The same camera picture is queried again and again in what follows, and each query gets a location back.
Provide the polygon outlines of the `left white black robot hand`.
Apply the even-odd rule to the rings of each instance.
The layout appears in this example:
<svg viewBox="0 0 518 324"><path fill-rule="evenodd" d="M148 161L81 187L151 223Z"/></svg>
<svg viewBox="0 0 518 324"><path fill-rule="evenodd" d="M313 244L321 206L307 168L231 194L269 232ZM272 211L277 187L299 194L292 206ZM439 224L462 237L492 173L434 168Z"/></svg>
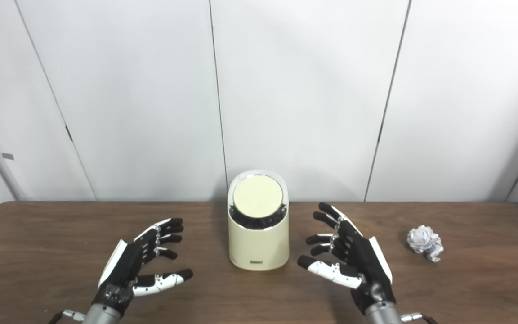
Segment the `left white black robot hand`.
<svg viewBox="0 0 518 324"><path fill-rule="evenodd" d="M194 273L189 268L140 275L142 267L156 257L169 260L178 257L176 252L162 245L181 242L183 229L183 219L165 219L147 227L130 243L119 240L99 278L84 324L117 324L134 297L161 293L193 278Z"/></svg>

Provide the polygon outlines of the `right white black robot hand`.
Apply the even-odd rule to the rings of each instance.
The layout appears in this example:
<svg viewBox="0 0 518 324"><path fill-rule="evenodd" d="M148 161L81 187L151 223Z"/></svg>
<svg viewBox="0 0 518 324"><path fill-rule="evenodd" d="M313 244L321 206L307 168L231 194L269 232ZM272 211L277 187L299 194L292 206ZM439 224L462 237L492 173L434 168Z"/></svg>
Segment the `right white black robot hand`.
<svg viewBox="0 0 518 324"><path fill-rule="evenodd" d="M394 306L393 276L376 237L364 237L349 217L325 202L318 204L313 217L335 233L306 238L306 244L314 247L310 256L299 256L298 266L349 288L363 315L368 315L374 306Z"/></svg>

